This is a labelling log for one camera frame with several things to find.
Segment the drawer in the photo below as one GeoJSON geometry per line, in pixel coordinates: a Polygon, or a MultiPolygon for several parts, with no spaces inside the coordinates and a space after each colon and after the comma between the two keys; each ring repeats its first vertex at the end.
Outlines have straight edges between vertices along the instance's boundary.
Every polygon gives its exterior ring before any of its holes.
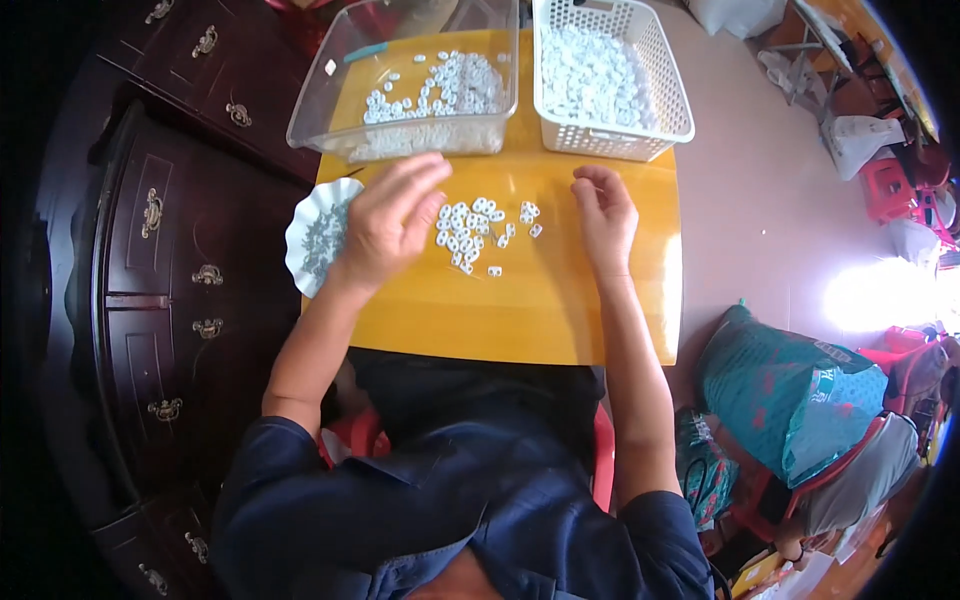
{"type": "Polygon", "coordinates": [[[202,102],[239,35],[237,16],[217,0],[193,0],[176,30],[150,47],[136,74],[190,106],[202,102]]]}
{"type": "Polygon", "coordinates": [[[153,491],[182,475],[188,407],[176,389],[170,313],[109,310],[106,326],[108,405],[137,487],[153,491]]]}
{"type": "Polygon", "coordinates": [[[198,152],[195,163],[184,187],[172,297],[252,304],[297,297],[284,232],[307,190],[213,151],[198,152]]]}
{"type": "Polygon", "coordinates": [[[255,148],[270,161],[313,182],[320,154],[287,144],[287,125],[309,61],[280,40],[253,39],[230,53],[201,113],[213,125],[255,148]]]}
{"type": "Polygon", "coordinates": [[[112,214],[107,293],[170,293],[174,225],[195,147],[148,119],[137,124],[112,214]]]}
{"type": "Polygon", "coordinates": [[[154,45],[176,29],[190,12],[190,0],[129,0],[114,3],[116,12],[104,27],[97,56],[137,74],[154,45]]]}
{"type": "Polygon", "coordinates": [[[102,527],[93,538],[113,573],[136,598],[198,597],[140,512],[102,527]]]}

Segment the floor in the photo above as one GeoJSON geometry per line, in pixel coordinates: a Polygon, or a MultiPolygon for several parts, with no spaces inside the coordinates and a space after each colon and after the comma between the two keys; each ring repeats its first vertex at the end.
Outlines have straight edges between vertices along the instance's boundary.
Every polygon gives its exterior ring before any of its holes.
{"type": "Polygon", "coordinates": [[[675,146],[684,243],[680,356],[668,369],[677,403],[717,319],[745,299],[762,322],[851,348],[878,332],[828,319],[828,284],[894,255],[866,217],[858,180],[842,181],[816,118],[786,104],[741,40],[708,36],[683,9],[658,3],[684,79],[696,135],[675,146]]]}

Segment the teal bag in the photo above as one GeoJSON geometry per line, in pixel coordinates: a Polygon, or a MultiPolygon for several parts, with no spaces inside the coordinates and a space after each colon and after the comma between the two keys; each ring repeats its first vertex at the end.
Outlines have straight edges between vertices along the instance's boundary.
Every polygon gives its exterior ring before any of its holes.
{"type": "Polygon", "coordinates": [[[850,450],[883,409],[873,362],[732,306],[700,357],[700,392],[736,440],[793,489],[850,450]]]}
{"type": "Polygon", "coordinates": [[[675,416],[677,479],[693,511],[697,531],[711,529],[715,516],[731,505],[731,491],[740,465],[713,440],[704,418],[691,409],[675,416]]]}

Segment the white plastic basket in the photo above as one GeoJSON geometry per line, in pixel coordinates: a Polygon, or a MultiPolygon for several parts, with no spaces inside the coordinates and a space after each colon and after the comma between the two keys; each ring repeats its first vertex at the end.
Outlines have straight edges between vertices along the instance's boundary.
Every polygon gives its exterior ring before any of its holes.
{"type": "Polygon", "coordinates": [[[693,114],[684,82],[657,13],[634,0],[534,1],[534,108],[547,150],[627,160],[653,160],[677,142],[693,139],[693,114]],[[541,31],[574,25],[610,34],[633,46],[650,75],[650,98],[660,122],[657,131],[560,117],[543,108],[541,31]]]}

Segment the brass drawer handle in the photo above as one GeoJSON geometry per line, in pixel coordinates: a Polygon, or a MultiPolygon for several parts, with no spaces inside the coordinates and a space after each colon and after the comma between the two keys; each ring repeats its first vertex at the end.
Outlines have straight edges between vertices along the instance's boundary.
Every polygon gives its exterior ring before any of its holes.
{"type": "Polygon", "coordinates": [[[154,569],[147,568],[143,563],[137,565],[140,568],[140,572],[143,573],[143,576],[146,577],[150,584],[156,589],[156,593],[161,596],[167,595],[167,582],[165,579],[160,577],[160,574],[157,573],[154,569]]]}
{"type": "Polygon", "coordinates": [[[208,549],[204,539],[200,536],[192,536],[190,535],[190,532],[183,534],[183,538],[188,544],[190,544],[190,549],[193,550],[193,553],[197,555],[197,560],[200,561],[200,564],[206,564],[206,554],[208,549]]]}
{"type": "Polygon", "coordinates": [[[144,19],[143,22],[147,25],[150,25],[154,22],[154,19],[160,20],[167,15],[170,9],[174,8],[174,3],[176,1],[177,0],[160,0],[156,6],[154,6],[154,11],[148,14],[147,18],[144,19]]]}
{"type": "Polygon", "coordinates": [[[193,322],[193,330],[200,333],[200,337],[205,340],[212,340],[220,335],[220,328],[223,326],[223,319],[204,319],[202,323],[199,321],[193,322]]]}
{"type": "Polygon", "coordinates": [[[143,239],[150,238],[150,232],[156,231],[160,227],[160,219],[163,218],[163,199],[156,194],[156,188],[151,187],[147,192],[147,208],[143,211],[143,228],[140,230],[140,236],[143,239]]]}
{"type": "Polygon", "coordinates": [[[237,127],[249,127],[253,125],[253,118],[247,112],[247,107],[227,104],[227,112],[230,115],[230,121],[233,121],[233,124],[237,127]]]}
{"type": "Polygon", "coordinates": [[[203,285],[223,285],[224,277],[220,275],[220,268],[216,265],[203,265],[200,270],[190,276],[194,283],[203,285]]]}
{"type": "Polygon", "coordinates": [[[156,420],[168,423],[172,420],[177,420],[177,417],[180,416],[181,406],[183,406],[183,400],[179,398],[162,400],[159,405],[157,405],[156,402],[147,404],[147,412],[156,415],[156,420]]]}
{"type": "Polygon", "coordinates": [[[210,25],[206,28],[206,33],[201,36],[200,41],[197,42],[197,45],[193,47],[193,52],[190,53],[190,56],[194,59],[201,54],[210,54],[210,51],[213,50],[214,44],[217,43],[217,30],[210,25]]]}

